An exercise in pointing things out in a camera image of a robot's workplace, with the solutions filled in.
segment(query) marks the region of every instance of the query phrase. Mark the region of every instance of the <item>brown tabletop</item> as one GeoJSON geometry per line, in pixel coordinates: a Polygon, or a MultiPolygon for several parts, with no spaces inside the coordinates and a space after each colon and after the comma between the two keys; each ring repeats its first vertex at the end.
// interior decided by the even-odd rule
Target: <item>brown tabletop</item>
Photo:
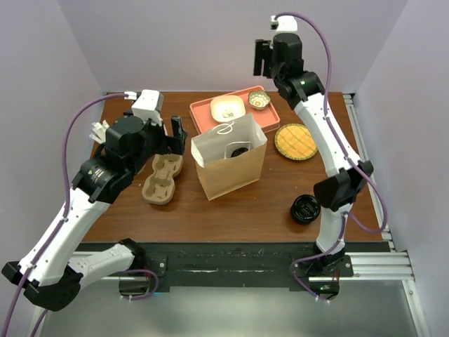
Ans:
{"type": "MultiPolygon", "coordinates": [[[[222,93],[164,93],[163,119],[179,115],[189,133],[197,136],[189,114],[189,105],[222,93]]],[[[281,118],[281,125],[300,123],[295,113],[277,93],[269,93],[281,118]]],[[[331,93],[330,106],[336,119],[356,148],[354,134],[341,93],[331,93]]],[[[112,123],[131,106],[121,98],[108,100],[102,115],[112,123]]],[[[311,225],[298,225],[289,214],[290,206],[301,194],[311,194],[315,183],[326,178],[319,154],[306,161],[283,157],[274,146],[276,131],[267,133],[268,143],[262,176],[256,183],[208,201],[196,174],[190,154],[190,139],[184,166],[175,179],[175,195],[165,206],[148,204],[142,198],[142,186],[152,173],[151,159],[133,184],[124,190],[89,230],[87,242],[118,241],[126,237],[139,242],[312,242],[319,233],[318,218],[311,225]]],[[[366,187],[353,207],[354,214],[369,228],[378,228],[373,203],[366,187]]],[[[379,234],[368,234],[349,220],[347,241],[380,241],[379,234]]]]}

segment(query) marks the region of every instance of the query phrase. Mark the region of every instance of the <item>brown paper bag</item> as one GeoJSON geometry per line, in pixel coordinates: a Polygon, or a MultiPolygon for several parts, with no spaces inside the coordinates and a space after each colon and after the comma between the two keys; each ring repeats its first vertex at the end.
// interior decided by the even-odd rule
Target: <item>brown paper bag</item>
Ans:
{"type": "Polygon", "coordinates": [[[252,114],[192,138],[192,156],[207,198],[215,199],[259,180],[266,148],[267,137],[252,114]],[[248,146],[247,152],[231,158],[234,150],[248,146]]]}

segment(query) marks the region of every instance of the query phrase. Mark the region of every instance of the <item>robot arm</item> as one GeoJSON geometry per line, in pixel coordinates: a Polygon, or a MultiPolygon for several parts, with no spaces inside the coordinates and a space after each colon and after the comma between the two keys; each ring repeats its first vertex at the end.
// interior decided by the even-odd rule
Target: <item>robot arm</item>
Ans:
{"type": "Polygon", "coordinates": [[[65,223],[36,265],[32,259],[60,222],[64,207],[37,245],[19,262],[7,263],[2,274],[18,284],[28,268],[24,295],[33,304],[57,311],[68,305],[83,287],[107,276],[143,267],[145,252],[130,239],[81,260],[69,260],[92,224],[133,181],[154,154],[183,154],[187,133],[179,117],[172,117],[173,136],[167,136],[160,111],[163,96],[144,90],[131,111],[112,126],[94,126],[100,146],[81,165],[72,181],[70,211],[65,223]]]}
{"type": "Polygon", "coordinates": [[[303,68],[302,42],[295,34],[296,20],[291,16],[282,16],[278,20],[272,17],[272,29],[275,29],[272,40],[256,40],[254,75],[274,80],[280,96],[309,129],[321,154],[328,179],[314,186],[315,197],[322,208],[315,251],[328,254],[321,265],[325,265],[326,261],[334,263],[344,256],[344,242],[340,238],[342,216],[347,217],[357,194],[366,183],[347,159],[358,163],[368,176],[372,174],[373,166],[369,161],[362,162],[351,148],[330,108],[325,116],[324,87],[317,74],[303,68]],[[347,155],[342,151],[328,121],[347,149],[347,155]]]}

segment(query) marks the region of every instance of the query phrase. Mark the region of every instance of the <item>white wall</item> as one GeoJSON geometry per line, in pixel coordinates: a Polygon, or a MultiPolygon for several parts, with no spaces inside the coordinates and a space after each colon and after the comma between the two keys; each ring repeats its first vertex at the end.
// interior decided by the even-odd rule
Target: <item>white wall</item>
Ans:
{"type": "MultiPolygon", "coordinates": [[[[35,245],[61,207],[62,135],[71,115],[98,96],[100,87],[56,1],[2,1],[0,32],[3,267],[35,245]]],[[[69,150],[72,173],[90,153],[86,136],[95,117],[83,118],[74,128],[69,150]]],[[[14,290],[1,276],[0,326],[14,290]]],[[[22,297],[9,336],[26,335],[32,310],[22,297]]]]}
{"type": "Polygon", "coordinates": [[[449,336],[449,2],[409,0],[355,96],[368,154],[433,336],[449,336]]]}
{"type": "MultiPolygon", "coordinates": [[[[407,0],[58,0],[102,89],[234,90],[252,76],[254,40],[269,18],[300,11],[333,52],[334,91],[355,92],[407,0]]],[[[300,25],[306,69],[326,73],[317,35],[300,25]]]]}

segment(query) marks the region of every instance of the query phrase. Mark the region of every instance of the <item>pink tray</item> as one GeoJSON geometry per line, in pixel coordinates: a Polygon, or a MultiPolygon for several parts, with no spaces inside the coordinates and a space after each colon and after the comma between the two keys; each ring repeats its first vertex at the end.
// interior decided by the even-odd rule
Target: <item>pink tray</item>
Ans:
{"type": "MultiPolygon", "coordinates": [[[[265,133],[278,129],[280,122],[279,115],[271,102],[263,110],[254,109],[249,105],[248,95],[251,91],[256,90],[264,90],[264,88],[263,86],[254,86],[252,88],[227,93],[225,95],[239,96],[245,103],[246,113],[253,114],[255,121],[260,125],[265,133]]],[[[195,102],[190,105],[190,115],[192,116],[196,130],[200,135],[220,124],[212,118],[212,114],[210,113],[211,100],[212,98],[209,98],[208,100],[200,100],[199,102],[195,102]]]]}

